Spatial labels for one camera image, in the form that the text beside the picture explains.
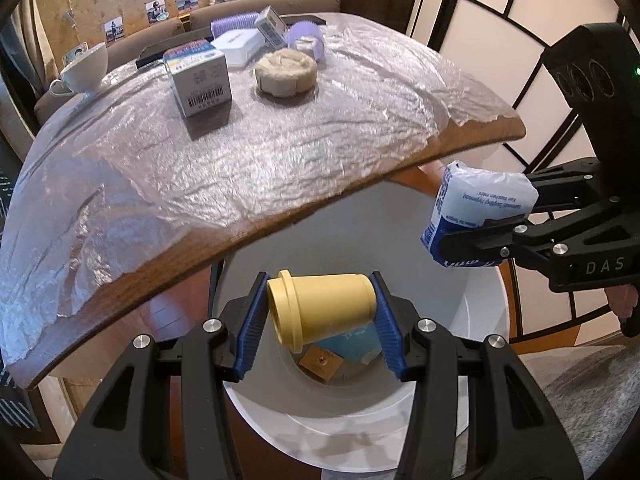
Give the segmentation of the person right hand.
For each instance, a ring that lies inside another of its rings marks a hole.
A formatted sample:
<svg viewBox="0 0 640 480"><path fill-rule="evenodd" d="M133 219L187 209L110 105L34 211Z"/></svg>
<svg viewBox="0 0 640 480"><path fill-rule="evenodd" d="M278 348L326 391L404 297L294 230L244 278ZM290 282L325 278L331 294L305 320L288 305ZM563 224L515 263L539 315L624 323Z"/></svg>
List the person right hand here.
<svg viewBox="0 0 640 480"><path fill-rule="evenodd" d="M608 305L615 313L620 322L624 324L628 318L634 314L634 308L639 301L638 290L634 285L618 285L607 287L605 296L608 298Z"/></svg>

